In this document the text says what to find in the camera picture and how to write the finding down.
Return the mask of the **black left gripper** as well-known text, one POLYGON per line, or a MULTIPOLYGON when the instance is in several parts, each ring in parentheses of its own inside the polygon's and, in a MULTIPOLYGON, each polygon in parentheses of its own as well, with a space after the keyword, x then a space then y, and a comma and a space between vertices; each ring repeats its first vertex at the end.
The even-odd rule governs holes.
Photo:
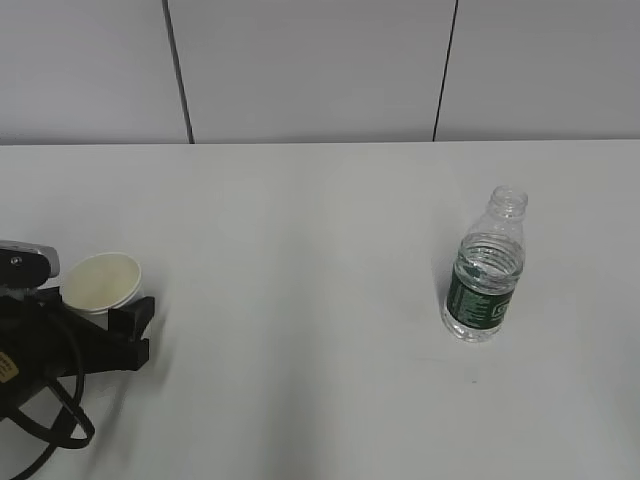
POLYGON ((144 296, 108 311, 107 331, 58 301, 1 298, 1 416, 20 408, 46 386, 48 378, 79 372, 138 371, 150 358, 143 334, 155 315, 155 298, 144 296))

